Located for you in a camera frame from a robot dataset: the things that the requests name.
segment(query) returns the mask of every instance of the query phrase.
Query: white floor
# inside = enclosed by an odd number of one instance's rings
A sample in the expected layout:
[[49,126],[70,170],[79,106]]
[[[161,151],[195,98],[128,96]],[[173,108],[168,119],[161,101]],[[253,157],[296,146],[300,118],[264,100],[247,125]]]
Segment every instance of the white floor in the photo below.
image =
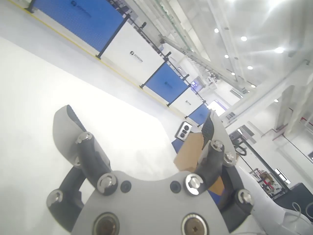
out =
[[0,17],[0,36],[156,117],[174,140],[184,118],[7,0],[0,0],[0,10],[5,12]]
[[[72,167],[52,137],[54,113],[64,105],[95,135],[113,170],[142,180],[178,172],[157,118],[1,37],[0,55],[1,234],[67,234],[45,203]],[[84,202],[93,190],[86,181]]]

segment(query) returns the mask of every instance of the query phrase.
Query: white cable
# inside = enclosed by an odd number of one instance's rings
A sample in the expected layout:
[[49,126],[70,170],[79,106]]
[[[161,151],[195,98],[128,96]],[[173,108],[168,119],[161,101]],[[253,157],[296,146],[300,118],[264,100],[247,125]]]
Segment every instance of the white cable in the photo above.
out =
[[306,216],[308,216],[308,217],[310,217],[311,219],[313,219],[313,217],[312,217],[311,215],[309,215],[309,213],[308,213],[308,208],[309,208],[311,205],[313,205],[313,202],[309,203],[309,204],[306,206],[306,208],[305,208],[305,214],[306,214]]
[[300,205],[298,205],[296,202],[293,202],[291,205],[292,205],[292,207],[294,208],[294,210],[299,213],[299,216],[298,216],[295,220],[291,221],[291,222],[293,223],[293,222],[297,221],[297,220],[300,218],[300,216],[301,216],[301,207],[300,207]]

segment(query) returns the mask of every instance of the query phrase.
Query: wall socket plate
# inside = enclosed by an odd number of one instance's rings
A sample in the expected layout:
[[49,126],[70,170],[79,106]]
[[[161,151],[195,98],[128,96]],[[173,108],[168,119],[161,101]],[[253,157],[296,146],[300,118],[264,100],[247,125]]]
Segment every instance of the wall socket plate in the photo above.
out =
[[191,132],[191,128],[192,128],[191,124],[189,124],[186,121],[182,122],[177,133],[175,134],[175,138],[184,142],[187,139],[189,133]]

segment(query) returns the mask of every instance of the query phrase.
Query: robotic arm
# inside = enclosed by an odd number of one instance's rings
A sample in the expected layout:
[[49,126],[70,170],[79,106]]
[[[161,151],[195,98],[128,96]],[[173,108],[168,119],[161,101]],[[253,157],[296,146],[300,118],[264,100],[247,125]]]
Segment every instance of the robotic arm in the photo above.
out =
[[[112,171],[104,151],[72,108],[61,108],[54,117],[53,137],[73,168],[47,198],[51,214],[72,235],[233,232],[250,214],[254,201],[235,167],[234,146],[214,111],[202,133],[204,144],[194,173],[142,181]],[[217,206],[207,189],[219,176],[226,192]],[[86,178],[95,191],[83,205],[79,188]]]

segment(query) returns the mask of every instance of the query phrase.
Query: yellow floor line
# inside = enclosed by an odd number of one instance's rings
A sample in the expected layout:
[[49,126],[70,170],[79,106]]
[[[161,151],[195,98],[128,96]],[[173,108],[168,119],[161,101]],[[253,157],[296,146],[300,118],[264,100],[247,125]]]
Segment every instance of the yellow floor line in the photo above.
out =
[[[118,72],[117,70],[115,70],[114,68],[112,68],[111,66],[109,66],[108,64],[106,64],[105,62],[103,62],[101,59],[99,59],[98,57],[96,57],[95,55],[91,54],[90,52],[88,52],[86,49],[84,49],[83,47],[81,47],[80,45],[78,45],[77,43],[75,43],[73,40],[71,40],[70,38],[66,37],[65,35],[63,35],[62,33],[60,33],[59,31],[57,31],[56,29],[52,28],[50,25],[46,24],[44,21],[42,21],[41,19],[37,18],[34,14],[30,13],[29,11],[25,10],[25,8],[23,8],[22,6],[20,6],[19,4],[17,4],[16,2],[12,1],[12,0],[7,0],[10,3],[14,4],[15,6],[17,6],[18,8],[22,9],[24,12],[28,13],[30,16],[32,16],[33,18],[35,18],[36,20],[40,21],[42,24],[44,24],[45,26],[47,26],[48,28],[50,28],[51,30],[53,30],[54,32],[56,32],[57,34],[59,34],[60,36],[62,36],[63,38],[65,38],[66,40],[68,40],[69,42],[71,42],[72,44],[76,45],[78,48],[80,48],[81,50],[85,51],[87,54],[89,54],[90,56],[92,56],[93,58],[96,58],[98,61],[100,61],[102,64],[104,64],[106,67],[110,68],[112,71],[114,71],[115,73],[117,73],[118,75],[120,75],[121,77],[123,77],[125,80],[127,80],[128,82],[132,83],[135,87],[137,87],[138,89],[140,89],[141,91],[143,91],[145,94],[148,94],[150,97],[154,98],[156,101],[158,101],[159,103],[161,103],[162,105],[166,106],[166,104],[159,100],[158,98],[154,97],[153,95],[151,95],[150,93],[146,92],[145,90],[143,90],[142,88],[140,88],[136,83],[132,82],[131,80],[129,80],[128,78],[126,78],[124,75],[122,75],[120,72]],[[177,114],[174,110],[172,110],[170,107],[166,106],[168,109],[170,109],[173,113]]]

